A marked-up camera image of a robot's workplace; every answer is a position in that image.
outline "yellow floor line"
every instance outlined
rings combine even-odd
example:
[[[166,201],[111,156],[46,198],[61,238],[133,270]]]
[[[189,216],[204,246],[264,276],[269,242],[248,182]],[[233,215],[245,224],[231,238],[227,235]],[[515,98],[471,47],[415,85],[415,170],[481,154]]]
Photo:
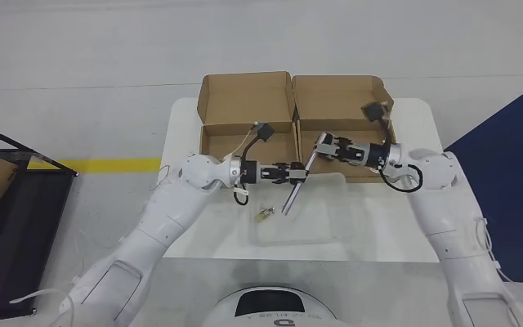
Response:
[[[123,159],[74,159],[57,160],[59,163],[77,171],[90,173],[157,172],[161,158],[123,158]],[[56,169],[45,162],[31,161],[29,169]]]

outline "cardboard box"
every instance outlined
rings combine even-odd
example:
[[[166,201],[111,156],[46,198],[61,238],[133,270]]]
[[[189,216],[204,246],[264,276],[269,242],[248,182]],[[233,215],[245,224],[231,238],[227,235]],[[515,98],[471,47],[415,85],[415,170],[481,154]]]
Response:
[[[6,160],[0,159],[0,198],[6,193],[7,188],[16,176],[18,166]]]
[[[299,113],[298,144],[306,162],[321,132],[347,137],[356,143],[382,144],[379,123],[370,123],[361,111],[373,101],[394,101],[383,82],[375,76],[294,76],[293,92]],[[351,182],[381,182],[380,176],[365,167],[354,167],[337,160],[317,159],[311,173],[341,172]]]
[[[255,121],[268,123],[275,134],[259,141],[248,159],[263,164],[298,161],[295,103],[289,73],[223,74],[205,76],[198,99],[202,119],[200,153],[223,158],[234,150]],[[247,139],[236,154],[254,138]]]

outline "cardboard box lid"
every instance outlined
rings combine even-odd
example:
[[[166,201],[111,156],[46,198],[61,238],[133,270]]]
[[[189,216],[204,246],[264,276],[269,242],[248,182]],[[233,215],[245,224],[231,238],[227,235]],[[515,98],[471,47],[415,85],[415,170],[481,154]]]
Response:
[[[18,166],[4,159],[0,159],[0,198],[13,182]]]
[[[394,101],[376,76],[298,75],[293,77],[294,96],[302,121],[309,119],[367,120],[361,111],[372,101]]]
[[[290,123],[294,109],[288,72],[207,75],[198,99],[204,125]]]

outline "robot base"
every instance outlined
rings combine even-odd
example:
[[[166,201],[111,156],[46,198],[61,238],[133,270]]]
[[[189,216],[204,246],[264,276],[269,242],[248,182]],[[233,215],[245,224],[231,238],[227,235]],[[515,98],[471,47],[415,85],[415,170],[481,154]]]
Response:
[[[293,318],[322,319],[323,322],[331,320],[342,324],[322,302],[301,291],[283,287],[255,287],[222,299],[212,309],[203,327],[230,325],[238,318],[251,320],[254,316],[269,319],[272,326],[293,326]],[[259,319],[252,322],[253,325],[262,323]]]

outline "blue panel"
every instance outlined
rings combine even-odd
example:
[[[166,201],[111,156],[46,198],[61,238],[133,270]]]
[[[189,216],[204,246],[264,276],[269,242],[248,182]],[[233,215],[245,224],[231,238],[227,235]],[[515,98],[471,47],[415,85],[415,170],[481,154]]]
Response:
[[[523,96],[446,150],[458,157],[489,221],[503,272],[523,281]]]

